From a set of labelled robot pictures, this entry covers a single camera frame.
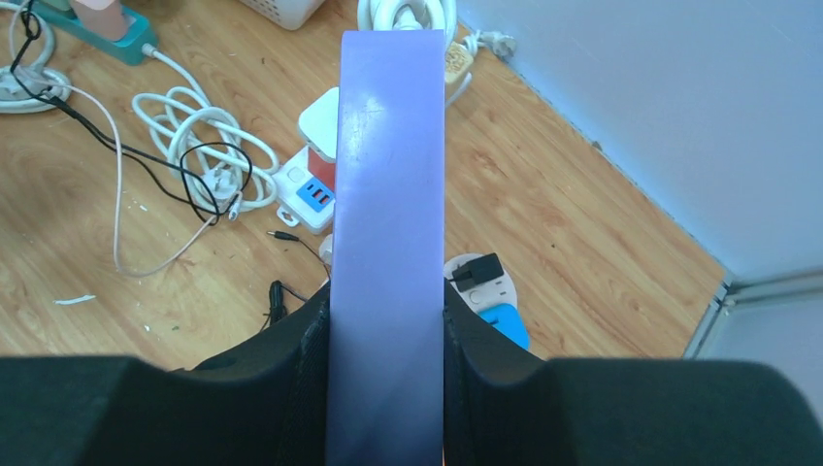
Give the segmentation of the small black charger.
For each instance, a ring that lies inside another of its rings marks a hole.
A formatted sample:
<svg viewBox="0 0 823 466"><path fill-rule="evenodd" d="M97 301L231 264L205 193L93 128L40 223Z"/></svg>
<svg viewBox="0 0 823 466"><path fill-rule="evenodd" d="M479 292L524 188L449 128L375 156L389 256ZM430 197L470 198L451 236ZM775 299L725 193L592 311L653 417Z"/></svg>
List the small black charger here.
<svg viewBox="0 0 823 466"><path fill-rule="evenodd" d="M457 267L449 279L461 292L484 283L493 282L504 275L498 255L494 252L473 258Z"/></svg>

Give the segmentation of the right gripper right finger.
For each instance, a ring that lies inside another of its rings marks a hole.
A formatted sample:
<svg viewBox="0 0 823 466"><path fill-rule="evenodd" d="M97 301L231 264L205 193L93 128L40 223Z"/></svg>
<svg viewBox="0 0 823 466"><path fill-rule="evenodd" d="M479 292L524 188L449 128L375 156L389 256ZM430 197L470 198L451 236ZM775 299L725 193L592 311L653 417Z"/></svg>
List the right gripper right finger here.
<svg viewBox="0 0 823 466"><path fill-rule="evenodd" d="M802 393L752 362L554 358L520 348L448 287L449 465L818 465Z"/></svg>

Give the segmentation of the purple power strip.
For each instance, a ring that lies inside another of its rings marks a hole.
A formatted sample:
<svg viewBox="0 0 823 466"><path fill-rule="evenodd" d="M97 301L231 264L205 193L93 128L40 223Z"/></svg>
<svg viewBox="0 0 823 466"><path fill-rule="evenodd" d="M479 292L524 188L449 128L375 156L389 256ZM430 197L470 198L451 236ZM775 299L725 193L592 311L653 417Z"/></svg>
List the purple power strip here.
<svg viewBox="0 0 823 466"><path fill-rule="evenodd" d="M346 32L339 91L326 461L438 465L443 32Z"/></svg>

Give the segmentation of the beige round-pattern plug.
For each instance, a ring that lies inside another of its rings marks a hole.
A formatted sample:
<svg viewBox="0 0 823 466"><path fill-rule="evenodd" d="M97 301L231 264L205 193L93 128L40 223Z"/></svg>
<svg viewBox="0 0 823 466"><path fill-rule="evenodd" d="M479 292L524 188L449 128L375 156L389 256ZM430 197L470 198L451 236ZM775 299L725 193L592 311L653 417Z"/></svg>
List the beige round-pattern plug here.
<svg viewBox="0 0 823 466"><path fill-rule="evenodd" d="M452 42L445 51L445 86L459 86L469 74L473 63L474 58L469 51L457 42Z"/></svg>

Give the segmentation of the teal power strip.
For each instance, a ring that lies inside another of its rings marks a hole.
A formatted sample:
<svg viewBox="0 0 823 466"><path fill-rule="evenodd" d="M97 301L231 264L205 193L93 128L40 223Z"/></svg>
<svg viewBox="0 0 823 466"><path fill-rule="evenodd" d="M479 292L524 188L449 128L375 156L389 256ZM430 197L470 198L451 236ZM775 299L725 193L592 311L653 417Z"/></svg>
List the teal power strip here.
<svg viewBox="0 0 823 466"><path fill-rule="evenodd" d="M35 1L35 14L120 62L136 66L159 40L146 17L118 0Z"/></svg>

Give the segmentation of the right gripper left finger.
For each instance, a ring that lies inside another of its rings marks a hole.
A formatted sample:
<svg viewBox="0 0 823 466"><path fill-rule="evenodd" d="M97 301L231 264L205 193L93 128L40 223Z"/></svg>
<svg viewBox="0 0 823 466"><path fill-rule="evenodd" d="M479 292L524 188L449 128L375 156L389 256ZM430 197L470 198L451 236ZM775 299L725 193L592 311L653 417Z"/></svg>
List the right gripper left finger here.
<svg viewBox="0 0 823 466"><path fill-rule="evenodd" d="M5 465L320 465L329 290L192 369L139 358L5 357Z"/></svg>

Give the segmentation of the blue plug adapter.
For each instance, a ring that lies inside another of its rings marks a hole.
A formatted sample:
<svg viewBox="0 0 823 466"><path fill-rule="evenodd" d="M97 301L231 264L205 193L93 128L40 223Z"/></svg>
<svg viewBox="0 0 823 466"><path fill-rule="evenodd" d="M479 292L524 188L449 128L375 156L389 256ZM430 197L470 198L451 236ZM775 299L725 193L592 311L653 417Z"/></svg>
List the blue plug adapter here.
<svg viewBox="0 0 823 466"><path fill-rule="evenodd" d="M478 315L524 350L529 350L530 337L517 308L508 303L482 310Z"/></svg>

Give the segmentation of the salmon plug adapter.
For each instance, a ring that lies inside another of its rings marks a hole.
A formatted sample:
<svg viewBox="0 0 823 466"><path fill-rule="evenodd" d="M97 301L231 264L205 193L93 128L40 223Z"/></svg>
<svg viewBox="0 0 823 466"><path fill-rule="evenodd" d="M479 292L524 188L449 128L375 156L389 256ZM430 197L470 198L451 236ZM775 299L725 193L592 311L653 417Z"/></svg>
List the salmon plug adapter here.
<svg viewBox="0 0 823 466"><path fill-rule="evenodd" d="M87 30L108 41L119 41L128 33L120 0L70 0L69 4Z"/></svg>

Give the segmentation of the red plug adapter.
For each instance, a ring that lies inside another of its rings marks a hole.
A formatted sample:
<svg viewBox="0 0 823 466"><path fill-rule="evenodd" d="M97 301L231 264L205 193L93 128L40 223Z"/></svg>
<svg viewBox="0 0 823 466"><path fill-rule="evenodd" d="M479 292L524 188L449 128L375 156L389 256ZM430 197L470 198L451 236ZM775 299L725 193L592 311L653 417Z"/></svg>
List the red plug adapter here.
<svg viewBox="0 0 823 466"><path fill-rule="evenodd" d="M308 169L330 190L335 190L336 161L321 151L308 147Z"/></svg>

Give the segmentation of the white plug adapter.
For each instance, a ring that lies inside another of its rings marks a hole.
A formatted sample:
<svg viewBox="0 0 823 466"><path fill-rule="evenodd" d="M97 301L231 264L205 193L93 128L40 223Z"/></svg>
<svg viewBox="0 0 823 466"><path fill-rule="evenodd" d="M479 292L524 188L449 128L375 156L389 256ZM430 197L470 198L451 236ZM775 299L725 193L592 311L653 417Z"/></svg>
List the white plug adapter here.
<svg viewBox="0 0 823 466"><path fill-rule="evenodd" d="M339 88L328 89L298 118L298 130L306 143L327 163L336 162Z"/></svg>

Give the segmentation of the white plastic basket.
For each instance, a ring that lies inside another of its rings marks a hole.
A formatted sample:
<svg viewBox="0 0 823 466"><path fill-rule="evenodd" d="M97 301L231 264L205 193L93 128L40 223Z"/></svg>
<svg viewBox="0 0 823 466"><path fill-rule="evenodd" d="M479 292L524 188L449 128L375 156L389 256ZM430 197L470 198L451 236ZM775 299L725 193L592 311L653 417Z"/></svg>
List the white plastic basket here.
<svg viewBox="0 0 823 466"><path fill-rule="evenodd" d="M307 22L324 0L241 0L241 3L277 26L294 31Z"/></svg>

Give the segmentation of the long white power strip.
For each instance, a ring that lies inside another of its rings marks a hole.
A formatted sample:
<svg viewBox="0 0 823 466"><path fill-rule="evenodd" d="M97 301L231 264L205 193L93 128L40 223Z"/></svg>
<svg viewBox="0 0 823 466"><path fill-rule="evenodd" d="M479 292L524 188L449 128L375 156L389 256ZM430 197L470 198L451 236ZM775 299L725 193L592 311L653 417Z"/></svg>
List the long white power strip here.
<svg viewBox="0 0 823 466"><path fill-rule="evenodd" d="M280 204L277 216L288 227L303 225L314 235L320 235L332 223L335 193L309 171L309 145L304 142L303 148L274 174Z"/></svg>

